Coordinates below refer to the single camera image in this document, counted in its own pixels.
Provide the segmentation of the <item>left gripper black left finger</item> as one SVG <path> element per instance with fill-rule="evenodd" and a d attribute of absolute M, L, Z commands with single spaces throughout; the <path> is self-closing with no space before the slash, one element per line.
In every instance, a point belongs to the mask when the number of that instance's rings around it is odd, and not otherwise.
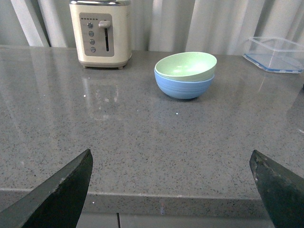
<path fill-rule="evenodd" d="M 75 228 L 93 168 L 89 149 L 0 213 L 2 228 Z"/>

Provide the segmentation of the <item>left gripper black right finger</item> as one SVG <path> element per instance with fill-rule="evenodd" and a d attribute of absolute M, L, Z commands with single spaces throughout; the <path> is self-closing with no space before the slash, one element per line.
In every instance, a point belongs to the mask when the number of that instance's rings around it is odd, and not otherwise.
<path fill-rule="evenodd" d="M 253 150 L 249 165 L 274 227 L 302 228 L 304 179 L 257 150 Z"/>

